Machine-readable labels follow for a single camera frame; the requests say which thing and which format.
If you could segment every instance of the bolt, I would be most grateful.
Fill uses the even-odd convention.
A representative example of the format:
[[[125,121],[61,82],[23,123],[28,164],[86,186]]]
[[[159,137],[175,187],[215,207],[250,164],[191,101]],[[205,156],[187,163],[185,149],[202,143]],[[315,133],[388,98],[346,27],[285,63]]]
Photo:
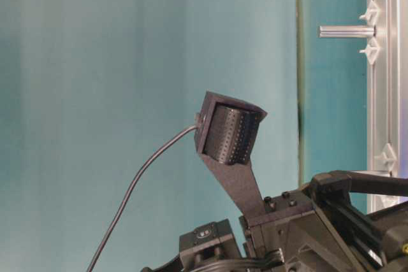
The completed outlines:
[[[405,255],[408,255],[408,243],[402,246],[402,253],[404,253]]]
[[[271,209],[272,211],[275,211],[275,210],[276,210],[276,202],[270,202],[270,203],[269,203],[269,207],[270,207],[270,209]]]
[[[290,193],[289,193],[289,191],[285,191],[285,192],[283,192],[282,193],[282,197],[284,198],[284,199],[287,199],[288,197],[290,197]]]

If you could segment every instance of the teal backdrop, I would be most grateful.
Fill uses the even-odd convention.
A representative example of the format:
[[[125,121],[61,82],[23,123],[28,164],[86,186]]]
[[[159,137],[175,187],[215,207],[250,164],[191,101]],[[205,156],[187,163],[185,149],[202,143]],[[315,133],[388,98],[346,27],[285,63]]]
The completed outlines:
[[[136,170],[206,90],[269,113],[252,155],[263,195],[297,187],[295,0],[0,5],[1,271],[85,271]],[[238,216],[189,135],[142,177],[95,271],[155,268],[213,220],[241,244]]]
[[[320,25],[363,24],[367,0],[298,0],[301,180],[367,170],[365,39],[317,38]],[[365,211],[365,196],[353,195]]]

